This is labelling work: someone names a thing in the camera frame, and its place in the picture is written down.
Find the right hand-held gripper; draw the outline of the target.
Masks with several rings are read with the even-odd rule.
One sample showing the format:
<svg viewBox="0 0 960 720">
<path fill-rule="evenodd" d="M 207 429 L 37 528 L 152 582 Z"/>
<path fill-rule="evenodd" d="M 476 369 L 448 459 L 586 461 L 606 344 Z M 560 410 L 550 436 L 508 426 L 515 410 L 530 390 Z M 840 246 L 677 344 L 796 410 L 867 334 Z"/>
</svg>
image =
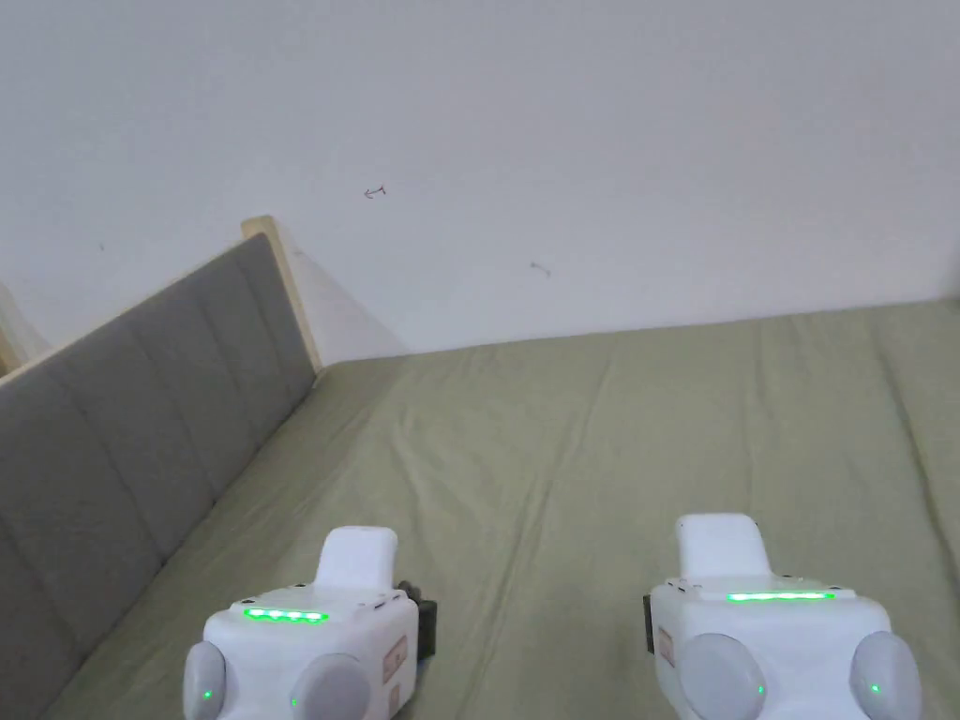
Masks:
<svg viewBox="0 0 960 720">
<path fill-rule="evenodd" d="M 680 570 L 643 598 L 659 689 L 681 719 L 918 719 L 922 682 L 886 609 L 775 573 L 756 522 L 690 514 Z"/>
</svg>

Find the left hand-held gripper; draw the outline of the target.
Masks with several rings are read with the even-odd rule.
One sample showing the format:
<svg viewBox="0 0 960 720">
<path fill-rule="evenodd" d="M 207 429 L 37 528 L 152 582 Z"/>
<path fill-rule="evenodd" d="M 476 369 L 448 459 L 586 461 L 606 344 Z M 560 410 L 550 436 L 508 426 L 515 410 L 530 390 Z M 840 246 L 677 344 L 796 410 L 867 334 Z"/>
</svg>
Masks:
<svg viewBox="0 0 960 720">
<path fill-rule="evenodd" d="M 438 606 L 395 582 L 397 534 L 326 535 L 315 578 L 207 618 L 187 653 L 186 719 L 392 719 L 435 655 Z"/>
</svg>

